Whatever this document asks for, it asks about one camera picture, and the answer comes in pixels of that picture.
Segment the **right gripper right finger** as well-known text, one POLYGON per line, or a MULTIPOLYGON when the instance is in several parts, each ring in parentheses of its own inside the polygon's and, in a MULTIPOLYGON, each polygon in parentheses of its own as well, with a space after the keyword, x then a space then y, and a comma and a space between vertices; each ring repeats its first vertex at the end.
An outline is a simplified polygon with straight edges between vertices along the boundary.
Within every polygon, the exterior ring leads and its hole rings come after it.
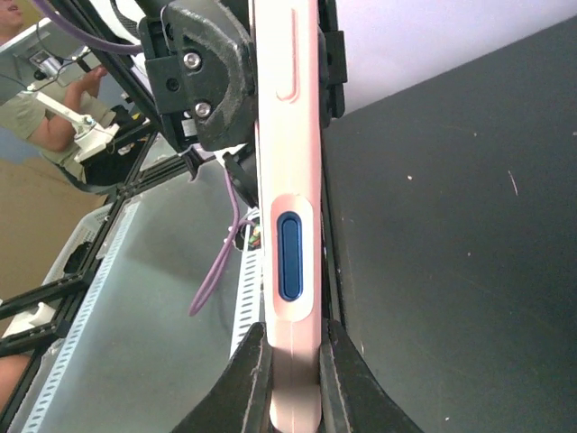
POLYGON ((325 319, 319 353, 322 432, 419 432, 382 389, 342 324, 325 319))

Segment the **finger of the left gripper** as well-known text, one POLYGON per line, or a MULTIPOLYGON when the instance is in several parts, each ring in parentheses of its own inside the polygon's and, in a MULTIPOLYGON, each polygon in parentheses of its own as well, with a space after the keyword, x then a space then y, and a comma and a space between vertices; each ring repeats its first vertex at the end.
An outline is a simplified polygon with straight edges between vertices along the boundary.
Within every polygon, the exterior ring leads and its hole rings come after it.
POLYGON ((318 1, 319 113, 322 120, 343 116, 347 82, 344 33, 339 29, 336 1, 318 1))
POLYGON ((169 4, 186 109, 209 152, 245 143, 256 117, 256 59, 246 1, 169 4))

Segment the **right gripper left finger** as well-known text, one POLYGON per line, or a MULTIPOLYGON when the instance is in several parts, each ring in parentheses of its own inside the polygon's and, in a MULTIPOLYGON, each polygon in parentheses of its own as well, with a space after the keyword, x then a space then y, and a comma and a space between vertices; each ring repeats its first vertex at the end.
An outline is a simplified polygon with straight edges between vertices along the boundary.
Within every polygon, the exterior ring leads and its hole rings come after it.
POLYGON ((265 325, 252 324, 213 388, 172 430, 271 432, 271 359, 265 325))

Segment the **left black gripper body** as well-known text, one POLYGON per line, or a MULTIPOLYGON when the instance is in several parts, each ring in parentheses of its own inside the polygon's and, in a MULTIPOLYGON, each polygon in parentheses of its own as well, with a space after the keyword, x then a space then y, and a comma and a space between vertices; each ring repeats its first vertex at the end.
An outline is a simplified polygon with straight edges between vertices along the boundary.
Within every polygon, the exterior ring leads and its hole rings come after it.
POLYGON ((143 1, 152 94, 176 148, 184 114, 210 152, 253 140, 317 152, 344 112, 344 36, 333 1, 143 1))

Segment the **pink cased phone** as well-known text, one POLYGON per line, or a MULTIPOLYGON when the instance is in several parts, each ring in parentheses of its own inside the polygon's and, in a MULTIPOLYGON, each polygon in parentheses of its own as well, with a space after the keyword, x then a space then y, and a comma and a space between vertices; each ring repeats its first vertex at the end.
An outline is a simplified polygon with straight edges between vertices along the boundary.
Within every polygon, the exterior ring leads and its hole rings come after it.
POLYGON ((257 1, 252 15, 270 421, 279 432, 314 432, 322 417, 317 6, 257 1))

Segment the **dark phone from pink case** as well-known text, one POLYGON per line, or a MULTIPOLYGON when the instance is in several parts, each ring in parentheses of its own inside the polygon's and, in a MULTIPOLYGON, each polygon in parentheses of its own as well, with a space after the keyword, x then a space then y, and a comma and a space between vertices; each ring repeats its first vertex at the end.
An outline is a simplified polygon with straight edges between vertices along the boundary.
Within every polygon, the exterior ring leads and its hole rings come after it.
POLYGON ((292 302, 303 291, 302 222, 299 215, 288 211, 277 221, 279 295, 292 302))

